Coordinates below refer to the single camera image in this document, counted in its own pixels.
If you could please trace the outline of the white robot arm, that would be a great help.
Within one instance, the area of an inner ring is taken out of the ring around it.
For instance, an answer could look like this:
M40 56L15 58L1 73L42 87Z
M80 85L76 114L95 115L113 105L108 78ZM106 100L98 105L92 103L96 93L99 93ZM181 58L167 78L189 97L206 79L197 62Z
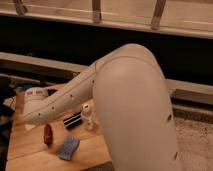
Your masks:
M28 89L23 121L46 124L90 99L115 171L182 171L166 80L149 49L123 45L52 95Z

